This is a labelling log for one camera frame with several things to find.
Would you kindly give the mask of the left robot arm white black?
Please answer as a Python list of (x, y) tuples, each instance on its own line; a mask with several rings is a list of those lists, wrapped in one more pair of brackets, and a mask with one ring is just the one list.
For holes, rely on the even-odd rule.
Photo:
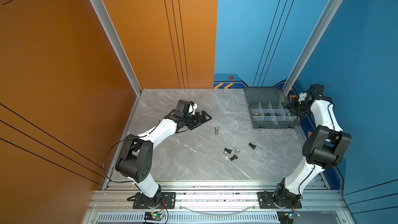
[(115, 162), (115, 170), (132, 181), (140, 190), (134, 196), (135, 200), (142, 201), (150, 208), (162, 204), (162, 188), (150, 173), (154, 149), (169, 136), (180, 133), (181, 128), (187, 127), (188, 130), (193, 130), (210, 120), (212, 117), (205, 111), (194, 114), (171, 114), (145, 133), (127, 136)]

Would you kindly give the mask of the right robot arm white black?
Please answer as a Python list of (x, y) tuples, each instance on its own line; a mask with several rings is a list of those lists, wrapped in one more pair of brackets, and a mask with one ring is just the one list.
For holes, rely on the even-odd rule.
[(289, 109), (300, 117), (313, 116), (316, 128), (303, 145), (299, 165), (277, 184), (273, 199), (279, 208), (295, 207), (314, 177), (342, 162), (352, 141), (351, 135), (340, 127), (333, 100), (324, 95), (324, 86), (311, 85), (298, 99), (292, 100)]

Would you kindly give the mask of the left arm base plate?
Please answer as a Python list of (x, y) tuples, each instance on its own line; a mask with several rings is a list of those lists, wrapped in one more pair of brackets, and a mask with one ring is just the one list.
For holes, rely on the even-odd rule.
[(161, 192), (156, 194), (153, 198), (146, 197), (142, 193), (137, 193), (134, 197), (134, 209), (174, 209), (176, 203), (175, 192)]

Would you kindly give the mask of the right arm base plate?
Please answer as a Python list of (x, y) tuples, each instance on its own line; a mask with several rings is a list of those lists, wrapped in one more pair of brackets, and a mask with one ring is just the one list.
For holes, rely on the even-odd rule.
[(301, 209), (301, 197), (292, 193), (280, 193), (262, 191), (257, 193), (259, 206), (261, 209), (272, 208), (296, 208)]

